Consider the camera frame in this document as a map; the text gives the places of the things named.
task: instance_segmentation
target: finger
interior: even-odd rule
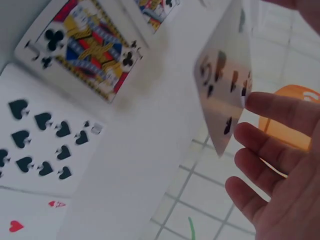
[[[262,191],[272,197],[284,177],[269,168],[248,148],[239,150],[234,157],[236,166]]]
[[[268,203],[236,176],[225,182],[225,189],[234,205],[256,226]]]
[[[272,4],[277,4],[288,9],[294,9],[294,10],[297,9],[295,0],[264,0],[264,1]]]
[[[305,152],[283,144],[247,122],[238,124],[234,137],[258,157],[286,175],[306,156]]]
[[[312,137],[317,123],[320,122],[320,104],[286,96],[253,92],[247,99],[246,108],[309,137]]]

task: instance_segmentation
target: orange object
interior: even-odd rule
[[[304,86],[288,85],[278,90],[275,94],[309,102],[320,103],[320,94]],[[294,148],[304,151],[310,150],[311,138],[309,136],[293,130],[275,120],[260,117],[259,129],[264,131],[269,136],[272,136]]]

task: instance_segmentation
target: green line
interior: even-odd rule
[[[191,228],[191,240],[196,240],[196,232],[194,228],[194,223],[192,222],[191,217],[188,217],[190,228]]]

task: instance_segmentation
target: club symbol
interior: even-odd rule
[[[137,41],[134,40],[131,44],[131,48],[135,49],[137,47]]]
[[[49,41],[47,47],[51,52],[55,51],[57,46],[59,46],[60,49],[64,47],[61,41],[65,35],[61,30],[54,32],[53,29],[49,29],[45,32],[44,37]]]
[[[134,61],[132,60],[133,54],[132,52],[128,52],[127,55],[125,55],[125,59],[123,59],[122,63],[124,66],[129,65],[130,67],[132,67],[132,65],[134,64]]]
[[[52,65],[51,61],[52,61],[51,57],[42,58],[41,63],[42,63],[43,69],[47,69],[48,67],[50,67]]]
[[[166,0],[165,1],[166,5],[169,5],[170,8],[172,8],[173,4],[172,4],[172,0]]]

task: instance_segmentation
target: card face illustration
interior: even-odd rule
[[[169,27],[181,9],[181,0],[121,0],[123,7],[151,46],[160,28]]]
[[[122,84],[133,77],[146,52],[124,17],[114,21],[113,16],[121,13],[117,7],[112,0],[52,1],[27,31],[15,55],[69,94],[72,83],[77,82],[110,103]]]
[[[104,125],[14,65],[0,76],[0,186],[69,197]]]
[[[0,235],[3,239],[56,239],[69,199],[1,188],[0,195]]]
[[[213,145],[221,156],[252,90],[242,2],[233,0],[196,61],[194,77]]]

